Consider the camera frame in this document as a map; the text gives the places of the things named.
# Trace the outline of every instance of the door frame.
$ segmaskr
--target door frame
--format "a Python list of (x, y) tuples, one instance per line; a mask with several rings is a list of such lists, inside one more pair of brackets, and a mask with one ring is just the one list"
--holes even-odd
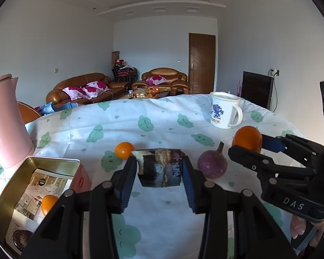
[(204, 34), (204, 33), (188, 33), (188, 80), (190, 82), (190, 72), (191, 72), (191, 44), (190, 44), (190, 36), (191, 35), (211, 35), (215, 36), (215, 58), (214, 58), (214, 78), (213, 78), (213, 91), (216, 91), (217, 86), (217, 75), (218, 75), (218, 34)]

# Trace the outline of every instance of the black flat screen tv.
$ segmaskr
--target black flat screen tv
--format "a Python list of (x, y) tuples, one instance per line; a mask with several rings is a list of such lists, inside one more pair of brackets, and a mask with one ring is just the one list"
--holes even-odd
[(241, 97), (269, 110), (273, 85), (273, 77), (244, 71)]

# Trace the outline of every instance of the mug rim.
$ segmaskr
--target mug rim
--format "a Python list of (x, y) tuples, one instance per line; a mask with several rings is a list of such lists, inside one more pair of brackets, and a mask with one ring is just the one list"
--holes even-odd
[[(236, 96), (236, 95), (233, 95), (233, 94), (230, 94), (230, 93), (226, 93), (226, 92), (211, 92), (210, 93), (211, 96), (217, 98), (217, 99), (221, 99), (221, 100), (224, 100), (224, 101), (231, 101), (231, 102), (237, 102), (237, 101), (240, 101), (241, 98)], [(233, 99), (229, 99), (229, 98), (223, 98), (223, 97), (219, 97), (217, 95), (225, 95), (225, 96), (232, 96)]]

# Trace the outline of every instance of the human hand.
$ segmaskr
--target human hand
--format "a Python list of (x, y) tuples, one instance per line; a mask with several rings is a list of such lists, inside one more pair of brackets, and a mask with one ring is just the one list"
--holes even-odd
[[(318, 224), (312, 223), (312, 225), (317, 227), (319, 231), (313, 237), (313, 239), (311, 239), (310, 246), (317, 247), (317, 245), (320, 242), (320, 239), (324, 233), (324, 220)], [(293, 239), (296, 239), (296, 237), (298, 235), (302, 235), (305, 232), (306, 220), (301, 217), (293, 215), (290, 229), (291, 229)]]

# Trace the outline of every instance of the purple round vegetable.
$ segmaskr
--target purple round vegetable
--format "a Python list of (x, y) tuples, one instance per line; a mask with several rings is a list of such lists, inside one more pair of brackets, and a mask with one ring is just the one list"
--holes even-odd
[(223, 146), (223, 142), (220, 142), (217, 150), (207, 150), (200, 155), (198, 169), (206, 178), (216, 179), (225, 174), (228, 164), (222, 154)]

